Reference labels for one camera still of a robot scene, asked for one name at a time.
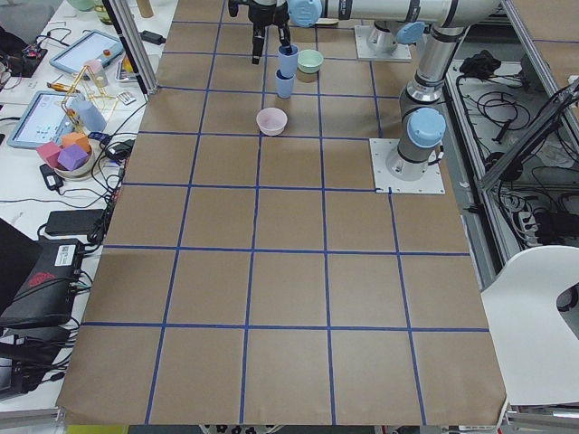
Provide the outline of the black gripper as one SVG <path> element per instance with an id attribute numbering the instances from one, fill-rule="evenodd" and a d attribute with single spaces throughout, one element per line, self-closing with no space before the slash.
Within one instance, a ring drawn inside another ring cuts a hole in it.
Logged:
<path id="1" fill-rule="evenodd" d="M 238 15 L 241 6 L 248 7 L 248 18 L 255 24 L 252 28 L 252 64 L 260 63 L 267 39 L 267 26 L 272 24 L 278 27 L 281 52 L 292 52 L 288 25 L 290 15 L 286 0 L 229 0 L 227 6 L 231 17 Z"/>

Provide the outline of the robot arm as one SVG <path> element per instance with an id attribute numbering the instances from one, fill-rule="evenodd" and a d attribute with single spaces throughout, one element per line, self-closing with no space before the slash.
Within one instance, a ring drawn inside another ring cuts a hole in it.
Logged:
<path id="1" fill-rule="evenodd" d="M 422 178 L 446 122 L 435 109 L 451 60 L 468 28 L 489 17 L 496 1 L 246 1 L 252 23 L 252 62 L 262 56 L 266 29 L 275 25 L 280 47 L 291 53 L 290 24 L 312 27 L 319 19 L 358 19 L 356 50 L 364 61 L 409 61 L 416 46 L 420 62 L 402 89 L 402 134 L 385 158 L 390 175 L 404 181 Z"/>

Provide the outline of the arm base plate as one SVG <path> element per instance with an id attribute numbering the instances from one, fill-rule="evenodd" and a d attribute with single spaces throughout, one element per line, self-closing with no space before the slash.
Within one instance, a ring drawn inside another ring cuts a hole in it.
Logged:
<path id="1" fill-rule="evenodd" d="M 369 140 L 375 191 L 377 193 L 445 194 L 435 148 L 421 163 L 410 163 L 398 153 L 398 139 Z"/>
<path id="2" fill-rule="evenodd" d="M 357 25 L 355 42 L 359 61 L 409 63 L 412 60 L 407 45 L 398 43 L 392 33 L 380 30 L 374 25 Z"/>

